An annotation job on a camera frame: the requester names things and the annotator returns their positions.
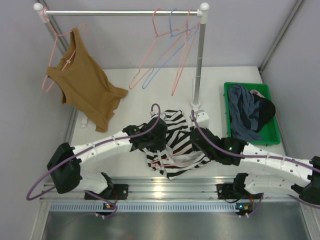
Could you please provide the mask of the brown tank top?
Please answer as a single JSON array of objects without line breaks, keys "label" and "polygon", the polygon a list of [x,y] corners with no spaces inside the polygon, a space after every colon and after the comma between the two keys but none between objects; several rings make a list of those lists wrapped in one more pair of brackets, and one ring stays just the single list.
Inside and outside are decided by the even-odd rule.
[{"label": "brown tank top", "polygon": [[114,110],[128,94],[109,82],[86,49],[78,28],[72,29],[67,52],[57,66],[47,68],[47,75],[60,87],[61,103],[83,112],[101,133],[108,130]]}]

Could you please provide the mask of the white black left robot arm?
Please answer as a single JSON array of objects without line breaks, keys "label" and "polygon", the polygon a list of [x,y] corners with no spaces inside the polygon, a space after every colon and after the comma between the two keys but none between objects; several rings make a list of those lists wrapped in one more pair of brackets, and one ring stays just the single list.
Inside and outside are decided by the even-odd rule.
[{"label": "white black left robot arm", "polygon": [[107,199],[114,191],[111,178],[92,168],[109,157],[135,150],[162,151],[166,148],[168,125],[153,118],[140,126],[129,125],[120,132],[84,145],[62,143],[47,164],[50,177],[59,194],[73,190],[85,191],[85,198]]}]

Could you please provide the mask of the aluminium rail frame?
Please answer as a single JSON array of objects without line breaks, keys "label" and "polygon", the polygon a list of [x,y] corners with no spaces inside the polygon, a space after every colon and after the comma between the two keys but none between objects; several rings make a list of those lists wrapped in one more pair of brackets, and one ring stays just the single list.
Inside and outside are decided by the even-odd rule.
[{"label": "aluminium rail frame", "polygon": [[[115,122],[107,133],[76,127],[70,146],[85,145],[111,137],[130,124],[149,121],[149,114],[133,114]],[[304,116],[280,118],[282,143],[255,145],[276,155],[310,160],[320,154],[320,129],[311,127]],[[93,173],[107,173],[114,184],[127,184],[131,202],[214,202],[217,184],[231,183],[241,168],[208,164],[188,170],[169,180],[147,164],[142,150],[120,153],[102,160]],[[59,194],[51,176],[44,185],[44,199],[79,202],[84,190]],[[300,205],[290,195],[263,193],[254,201],[250,216],[233,213],[138,213],[117,212],[104,219],[93,215],[50,213],[42,235],[44,240],[309,240],[320,237],[319,210]]]}]

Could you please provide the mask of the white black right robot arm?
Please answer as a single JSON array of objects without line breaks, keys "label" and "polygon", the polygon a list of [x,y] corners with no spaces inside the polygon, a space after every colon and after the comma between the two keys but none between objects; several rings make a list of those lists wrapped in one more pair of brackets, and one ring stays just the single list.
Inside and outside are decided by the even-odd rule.
[{"label": "white black right robot arm", "polygon": [[320,205],[319,156],[297,159],[279,155],[234,137],[219,138],[202,127],[191,130],[190,142],[209,160],[241,168],[233,180],[233,192],[238,198],[276,193]]}]

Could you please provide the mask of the white clothes rack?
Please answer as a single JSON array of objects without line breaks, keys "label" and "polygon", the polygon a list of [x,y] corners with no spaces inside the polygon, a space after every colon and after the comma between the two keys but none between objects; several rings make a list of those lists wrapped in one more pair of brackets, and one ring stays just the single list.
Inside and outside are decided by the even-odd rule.
[{"label": "white clothes rack", "polygon": [[[47,7],[44,7],[41,3],[35,3],[33,9],[37,12],[40,19],[47,24],[47,26],[52,30],[55,40],[54,46],[59,37],[68,35],[66,33],[57,33],[54,27],[50,24],[49,16],[153,16],[155,10],[79,10],[79,11],[52,11]],[[191,108],[197,111],[201,105],[199,100],[200,95],[200,84],[201,84],[201,74],[202,74],[202,61],[203,61],[203,51],[204,51],[204,41],[205,41],[205,31],[206,24],[208,21],[210,5],[207,2],[203,2],[197,11],[191,10],[190,15],[197,16],[200,18],[199,23],[199,40],[198,40],[198,51],[197,51],[197,64],[196,64],[196,74],[193,80],[193,94],[191,101]],[[160,10],[156,13],[159,16],[169,16],[170,11]],[[188,11],[176,11],[174,16],[187,16]]]}]

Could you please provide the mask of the black garment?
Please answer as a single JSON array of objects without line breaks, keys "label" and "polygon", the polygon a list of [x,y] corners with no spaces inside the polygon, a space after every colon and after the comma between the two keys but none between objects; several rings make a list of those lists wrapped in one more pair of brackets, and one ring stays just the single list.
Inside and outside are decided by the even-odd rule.
[{"label": "black garment", "polygon": [[253,94],[254,103],[258,103],[257,129],[254,131],[259,133],[261,129],[270,122],[276,114],[275,105],[267,98]]}]

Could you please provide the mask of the pink garment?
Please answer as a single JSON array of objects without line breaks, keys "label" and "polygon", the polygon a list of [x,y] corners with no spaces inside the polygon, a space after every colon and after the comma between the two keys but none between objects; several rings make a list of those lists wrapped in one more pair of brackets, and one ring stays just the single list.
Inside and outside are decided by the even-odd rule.
[{"label": "pink garment", "polygon": [[252,89],[251,91],[250,91],[250,93],[253,95],[253,97],[255,98],[255,99],[265,99],[266,97],[263,95],[263,94],[261,94],[259,91],[257,91],[256,89]]}]

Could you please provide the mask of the black white striped tank top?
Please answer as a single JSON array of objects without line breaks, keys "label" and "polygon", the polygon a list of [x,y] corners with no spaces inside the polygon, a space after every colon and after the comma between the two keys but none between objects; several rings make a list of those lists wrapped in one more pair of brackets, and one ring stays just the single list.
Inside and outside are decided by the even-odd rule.
[{"label": "black white striped tank top", "polygon": [[165,149],[162,151],[144,148],[148,167],[158,171],[169,180],[183,173],[198,169],[210,163],[201,151],[192,149],[190,128],[182,110],[164,111],[167,132]]}]

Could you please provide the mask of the blue hanger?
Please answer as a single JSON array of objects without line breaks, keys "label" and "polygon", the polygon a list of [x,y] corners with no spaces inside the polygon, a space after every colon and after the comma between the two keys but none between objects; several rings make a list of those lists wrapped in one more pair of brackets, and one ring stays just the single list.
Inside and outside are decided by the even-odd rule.
[{"label": "blue hanger", "polygon": [[164,61],[163,63],[162,63],[162,65],[160,65],[160,61],[165,57],[163,57],[160,61],[159,61],[159,63],[155,66],[155,68],[154,68],[154,72],[153,73],[151,73],[151,70],[149,71],[149,73],[147,73],[146,75],[145,75],[145,77],[143,78],[144,79],[144,82],[143,82],[143,84],[142,84],[142,89],[144,90],[144,89],[146,89],[149,85],[150,85],[150,83],[153,81],[153,79],[155,78],[155,76],[158,74],[158,72],[164,67],[164,65],[167,63],[167,62],[169,62],[179,51],[182,51],[182,49],[183,49],[183,44],[171,55],[171,56],[169,56],[168,58],[167,58],[167,60],[166,61]]}]

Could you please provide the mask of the blue grey garment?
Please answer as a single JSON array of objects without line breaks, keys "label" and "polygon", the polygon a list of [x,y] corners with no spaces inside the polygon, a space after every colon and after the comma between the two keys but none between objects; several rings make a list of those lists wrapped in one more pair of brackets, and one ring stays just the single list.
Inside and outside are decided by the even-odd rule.
[{"label": "blue grey garment", "polygon": [[230,129],[234,138],[247,142],[260,141],[262,136],[256,132],[259,119],[259,101],[253,93],[242,85],[234,84],[227,91]]}]

